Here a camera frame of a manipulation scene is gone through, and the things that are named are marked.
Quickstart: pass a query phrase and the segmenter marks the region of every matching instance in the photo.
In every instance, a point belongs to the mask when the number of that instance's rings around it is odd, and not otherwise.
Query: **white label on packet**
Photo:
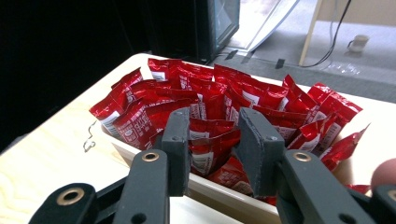
[[[286,97],[283,97],[282,101],[279,104],[279,108],[277,110],[279,111],[285,111],[285,106],[288,104],[289,99]]]
[[[319,119],[326,119],[326,118],[327,118],[327,116],[325,114],[323,114],[322,112],[318,111],[311,122],[315,122],[315,121],[317,121]]]
[[[157,81],[166,81],[165,72],[152,72],[151,71],[151,75]]]
[[[316,136],[316,137],[315,137],[314,139],[312,139],[311,141],[309,141],[309,142],[304,142],[304,143],[301,145],[301,147],[298,148],[298,149],[300,149],[300,150],[305,150],[305,151],[312,151],[312,150],[315,148],[315,146],[318,144],[319,139],[320,139],[320,134],[318,134],[318,136]]]
[[[242,96],[249,100],[252,104],[257,105],[259,103],[260,97],[250,94],[248,92],[242,91]]]
[[[199,110],[199,104],[190,104],[190,114],[191,117],[194,119],[200,119],[201,118],[201,114],[200,114],[200,110]]]
[[[209,137],[208,132],[201,133],[190,130],[190,140],[195,140],[199,138],[208,138],[208,137]]]
[[[286,128],[280,126],[274,126],[274,128],[279,132],[279,134],[285,139],[285,141],[289,141],[293,134],[296,132],[297,129],[293,128]]]
[[[235,123],[238,123],[239,119],[239,112],[231,106],[231,112],[230,112],[230,121],[235,121]]]
[[[320,148],[326,149],[330,146],[334,138],[341,132],[341,126],[337,123],[333,123],[329,130],[326,132],[326,135],[323,137],[320,142]]]
[[[232,186],[231,189],[243,194],[253,193],[253,189],[251,188],[249,183],[242,180],[236,183],[234,186]]]
[[[201,174],[207,175],[213,162],[213,152],[195,155],[192,154],[192,166]]]
[[[100,122],[105,126],[105,128],[113,135],[114,137],[120,137],[119,132],[113,125],[113,121],[120,116],[119,112],[114,111],[107,118],[100,120]]]

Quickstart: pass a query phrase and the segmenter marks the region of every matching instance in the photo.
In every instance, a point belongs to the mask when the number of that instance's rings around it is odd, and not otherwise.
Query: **bolt hole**
[[[66,195],[64,195],[64,199],[67,201],[70,201],[70,200],[77,198],[77,196],[78,196],[77,192],[70,192],[70,193],[67,193]]]
[[[293,157],[297,161],[311,161],[311,157],[308,154],[305,154],[303,152],[296,152],[293,154]]]
[[[146,221],[146,215],[145,214],[143,214],[143,213],[138,213],[138,214],[136,214],[136,215],[134,215],[132,218],[131,218],[131,223],[132,224],[141,224],[141,223],[144,223],[145,221]]]
[[[156,161],[160,158],[160,155],[154,152],[143,155],[143,161]]]
[[[353,218],[352,216],[347,215],[347,214],[340,214],[339,218],[341,221],[343,221],[346,224],[355,224],[356,223],[355,218]]]
[[[84,196],[84,190],[82,188],[71,188],[62,192],[56,203],[62,206],[67,206],[73,203],[77,203]]]

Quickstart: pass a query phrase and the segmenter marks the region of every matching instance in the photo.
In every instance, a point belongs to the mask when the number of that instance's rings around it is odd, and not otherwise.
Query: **sauce packet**
[[[207,176],[219,169],[231,156],[232,147],[241,138],[239,129],[213,137],[189,140],[192,156],[191,171]]]
[[[190,118],[190,140],[212,138],[230,132],[235,123],[225,119],[193,119]]]
[[[234,156],[231,156],[224,165],[213,174],[209,175],[207,179],[239,193],[246,195],[253,194],[243,165]]]
[[[367,128],[368,126],[360,132],[352,133],[339,140],[331,147],[327,148],[321,155],[318,155],[318,157],[330,171],[334,171],[341,161],[352,156],[359,140],[361,140],[361,137]]]
[[[194,118],[198,119],[225,119],[224,92],[227,86],[213,81],[190,77],[190,86],[196,91],[200,99],[199,111]]]

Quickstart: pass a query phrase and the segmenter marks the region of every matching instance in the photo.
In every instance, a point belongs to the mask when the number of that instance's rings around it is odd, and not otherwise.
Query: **black backdrop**
[[[134,1],[2,1],[0,151],[148,50],[142,23]]]

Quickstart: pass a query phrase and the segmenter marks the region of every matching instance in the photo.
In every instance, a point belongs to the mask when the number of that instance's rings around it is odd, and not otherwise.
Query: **black monitor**
[[[209,63],[239,28],[240,0],[140,0],[152,54]]]

